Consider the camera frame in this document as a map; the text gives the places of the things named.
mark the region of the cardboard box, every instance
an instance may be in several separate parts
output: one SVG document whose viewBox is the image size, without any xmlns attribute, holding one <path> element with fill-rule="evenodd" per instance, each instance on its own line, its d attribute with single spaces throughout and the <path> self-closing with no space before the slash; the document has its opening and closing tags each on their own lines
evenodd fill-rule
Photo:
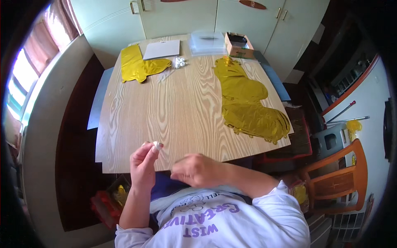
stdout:
<svg viewBox="0 0 397 248">
<path fill-rule="evenodd" d="M 243 36 L 244 38 L 247 39 L 247 43 L 244 45 L 242 43 L 241 44 L 236 44 L 236 43 L 232 44 L 232 42 L 230 41 L 230 38 L 229 38 L 230 35 Z M 249 41 L 249 39 L 246 35 L 227 32 L 225 34 L 225 44 L 226 44 L 227 53 L 229 54 L 230 57 L 256 60 L 256 58 L 254 56 L 254 48 L 251 45 L 251 42 Z"/>
</svg>

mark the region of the window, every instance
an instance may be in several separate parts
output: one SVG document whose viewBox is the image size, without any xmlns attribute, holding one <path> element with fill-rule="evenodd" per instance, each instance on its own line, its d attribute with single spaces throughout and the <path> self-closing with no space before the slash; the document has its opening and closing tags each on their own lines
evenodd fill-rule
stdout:
<svg viewBox="0 0 397 248">
<path fill-rule="evenodd" d="M 81 33 L 73 16 L 70 0 L 55 0 L 34 24 L 8 81 L 6 105 L 15 119 L 21 121 L 37 80 L 54 56 Z"/>
<path fill-rule="evenodd" d="M 21 49 L 8 82 L 7 107 L 15 119 L 21 120 L 29 100 L 29 93 L 31 93 L 38 78 L 26 58 L 25 51 Z"/>
</svg>

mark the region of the deflated gold balloon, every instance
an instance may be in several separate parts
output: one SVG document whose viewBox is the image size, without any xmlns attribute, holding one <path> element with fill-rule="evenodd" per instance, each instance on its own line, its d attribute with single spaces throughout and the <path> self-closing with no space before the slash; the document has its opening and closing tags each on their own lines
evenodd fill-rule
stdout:
<svg viewBox="0 0 397 248">
<path fill-rule="evenodd" d="M 279 110 L 264 107 L 266 87 L 247 77 L 237 61 L 224 57 L 215 61 L 215 75 L 221 82 L 222 116 L 235 133 L 258 136 L 277 144 L 290 130 L 288 118 Z"/>
<path fill-rule="evenodd" d="M 129 46 L 121 50 L 121 77 L 125 81 L 145 81 L 149 75 L 157 74 L 171 66 L 171 60 L 143 60 L 138 45 Z"/>
</svg>

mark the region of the pink curtain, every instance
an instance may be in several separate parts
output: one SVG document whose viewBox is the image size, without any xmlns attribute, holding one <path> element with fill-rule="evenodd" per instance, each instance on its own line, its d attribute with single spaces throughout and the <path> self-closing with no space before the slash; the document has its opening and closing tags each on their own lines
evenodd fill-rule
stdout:
<svg viewBox="0 0 397 248">
<path fill-rule="evenodd" d="M 79 35 L 70 0 L 55 0 L 40 16 L 23 47 L 40 76 L 54 56 Z"/>
</svg>

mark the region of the gray stool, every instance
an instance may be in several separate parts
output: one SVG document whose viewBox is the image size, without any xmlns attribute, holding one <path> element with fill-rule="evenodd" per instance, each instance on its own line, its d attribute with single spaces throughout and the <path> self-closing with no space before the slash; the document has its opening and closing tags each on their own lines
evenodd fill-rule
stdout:
<svg viewBox="0 0 397 248">
<path fill-rule="evenodd" d="M 317 160 L 322 160 L 343 149 L 343 140 L 340 134 L 342 129 L 346 129 L 346 124 L 338 124 L 312 135 L 314 146 L 317 144 L 316 139 L 318 140 L 317 151 L 314 151 L 317 152 Z"/>
</svg>

